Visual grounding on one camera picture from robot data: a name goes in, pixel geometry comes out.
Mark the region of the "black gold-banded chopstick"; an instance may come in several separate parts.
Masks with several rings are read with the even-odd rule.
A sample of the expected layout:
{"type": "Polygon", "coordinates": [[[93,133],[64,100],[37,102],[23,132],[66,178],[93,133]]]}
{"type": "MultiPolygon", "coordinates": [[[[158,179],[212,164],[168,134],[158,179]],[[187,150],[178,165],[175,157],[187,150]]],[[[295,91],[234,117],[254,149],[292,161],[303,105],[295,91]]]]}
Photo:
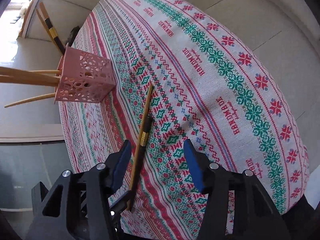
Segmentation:
{"type": "Polygon", "coordinates": [[[143,167],[143,160],[146,152],[146,146],[148,144],[148,138],[151,130],[152,121],[153,121],[152,117],[150,116],[146,117],[143,128],[142,128],[142,134],[140,136],[138,145],[136,147],[136,153],[135,153],[135,158],[132,165],[132,172],[131,172],[131,179],[130,179],[130,190],[132,191],[132,196],[128,203],[129,210],[132,209],[134,199],[136,196],[139,176],[140,176],[141,169],[143,167]]]}

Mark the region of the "thick long bamboo chopstick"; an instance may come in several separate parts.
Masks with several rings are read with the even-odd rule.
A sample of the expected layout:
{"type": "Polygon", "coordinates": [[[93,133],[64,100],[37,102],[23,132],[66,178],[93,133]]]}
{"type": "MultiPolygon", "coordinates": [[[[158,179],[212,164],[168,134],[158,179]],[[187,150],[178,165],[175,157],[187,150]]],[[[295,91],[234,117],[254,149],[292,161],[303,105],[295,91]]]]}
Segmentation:
{"type": "Polygon", "coordinates": [[[60,78],[26,70],[1,67],[1,83],[57,87],[60,78]]]}

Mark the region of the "long thin bamboo chopstick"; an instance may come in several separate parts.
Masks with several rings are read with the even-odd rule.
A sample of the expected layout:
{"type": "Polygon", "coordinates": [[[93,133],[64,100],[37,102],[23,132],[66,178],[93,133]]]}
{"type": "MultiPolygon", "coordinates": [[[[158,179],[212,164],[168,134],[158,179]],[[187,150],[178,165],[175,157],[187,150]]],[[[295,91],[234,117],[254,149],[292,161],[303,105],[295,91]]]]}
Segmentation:
{"type": "Polygon", "coordinates": [[[54,75],[61,75],[61,70],[30,70],[31,73],[37,74],[54,74],[54,75]]]}

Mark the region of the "bamboo chopstick lower holder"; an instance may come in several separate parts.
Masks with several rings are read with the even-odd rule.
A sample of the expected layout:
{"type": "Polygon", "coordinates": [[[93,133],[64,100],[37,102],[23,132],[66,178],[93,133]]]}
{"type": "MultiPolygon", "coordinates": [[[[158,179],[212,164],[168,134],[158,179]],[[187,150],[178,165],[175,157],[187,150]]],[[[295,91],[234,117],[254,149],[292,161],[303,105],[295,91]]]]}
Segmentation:
{"type": "Polygon", "coordinates": [[[32,97],[32,98],[28,98],[28,99],[23,99],[23,100],[20,100],[20,101],[13,102],[13,103],[10,103],[8,105],[5,105],[4,107],[5,108],[9,108],[9,107],[12,107],[12,106],[17,106],[17,105],[21,105],[21,104],[24,104],[24,103],[30,103],[30,102],[34,102],[34,101],[49,99],[49,98],[55,98],[55,93],[49,93],[49,94],[35,96],[35,97],[32,97]]]}

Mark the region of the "pink perforated utensil holder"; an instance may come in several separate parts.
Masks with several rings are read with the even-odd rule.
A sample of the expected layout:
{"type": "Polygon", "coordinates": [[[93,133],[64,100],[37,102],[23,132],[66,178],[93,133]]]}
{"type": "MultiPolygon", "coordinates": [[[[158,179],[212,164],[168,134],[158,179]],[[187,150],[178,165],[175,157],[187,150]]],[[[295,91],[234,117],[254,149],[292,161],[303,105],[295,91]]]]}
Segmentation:
{"type": "Polygon", "coordinates": [[[55,101],[100,103],[116,86],[110,59],[69,46],[58,70],[55,101]]]}

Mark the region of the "patterned handmade tablecloth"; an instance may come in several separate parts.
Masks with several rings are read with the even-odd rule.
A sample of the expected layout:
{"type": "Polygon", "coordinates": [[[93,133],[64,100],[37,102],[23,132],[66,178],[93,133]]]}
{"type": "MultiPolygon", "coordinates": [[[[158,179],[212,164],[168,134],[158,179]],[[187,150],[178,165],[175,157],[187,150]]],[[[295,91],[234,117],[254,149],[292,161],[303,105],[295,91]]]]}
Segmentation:
{"type": "Polygon", "coordinates": [[[115,89],[103,102],[59,103],[75,172],[136,143],[149,85],[153,117],[126,233],[195,239],[206,196],[193,185],[183,143],[233,172],[251,170],[278,211],[303,196],[306,148],[275,80],[233,33],[184,0],[100,0],[73,47],[113,64],[115,89]]]}

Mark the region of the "black trash bin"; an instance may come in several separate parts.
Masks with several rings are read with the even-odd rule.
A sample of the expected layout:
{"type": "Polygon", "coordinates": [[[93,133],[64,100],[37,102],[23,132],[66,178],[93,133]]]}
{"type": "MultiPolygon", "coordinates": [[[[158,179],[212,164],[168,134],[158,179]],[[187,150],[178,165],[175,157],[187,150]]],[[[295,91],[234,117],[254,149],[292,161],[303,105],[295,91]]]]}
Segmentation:
{"type": "Polygon", "coordinates": [[[79,31],[79,26],[74,27],[67,38],[66,44],[69,44],[71,47],[79,31]]]}

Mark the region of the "black gold chopstick in holder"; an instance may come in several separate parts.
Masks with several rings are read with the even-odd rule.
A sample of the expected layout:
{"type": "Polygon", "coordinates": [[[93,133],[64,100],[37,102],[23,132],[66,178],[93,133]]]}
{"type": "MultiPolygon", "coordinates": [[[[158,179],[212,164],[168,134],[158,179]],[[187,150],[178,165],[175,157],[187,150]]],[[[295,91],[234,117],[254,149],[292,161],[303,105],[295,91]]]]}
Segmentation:
{"type": "Polygon", "coordinates": [[[62,55],[64,55],[65,51],[66,51],[65,46],[61,42],[59,35],[58,35],[55,27],[53,26],[52,21],[51,21],[49,14],[47,12],[47,9],[46,9],[43,2],[40,3],[39,8],[40,8],[40,11],[42,12],[43,20],[45,21],[45,23],[51,33],[51,36],[53,37],[53,39],[56,42],[56,44],[58,45],[58,47],[62,50],[62,55]]]}

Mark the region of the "bamboo chopstick in holder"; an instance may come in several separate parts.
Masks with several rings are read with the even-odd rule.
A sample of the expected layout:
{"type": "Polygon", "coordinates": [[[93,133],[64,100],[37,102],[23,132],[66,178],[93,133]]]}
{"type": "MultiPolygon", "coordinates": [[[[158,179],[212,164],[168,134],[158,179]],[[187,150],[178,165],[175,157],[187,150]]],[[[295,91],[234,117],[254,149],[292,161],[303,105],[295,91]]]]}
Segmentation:
{"type": "Polygon", "coordinates": [[[42,24],[42,26],[44,27],[46,33],[48,34],[49,38],[51,39],[52,43],[56,46],[56,48],[58,49],[58,51],[62,54],[62,50],[58,47],[58,45],[56,44],[56,42],[54,41],[53,37],[51,36],[51,33],[45,23],[45,21],[43,20],[41,14],[39,13],[39,10],[38,9],[35,9],[36,10],[36,14],[42,24]]]}

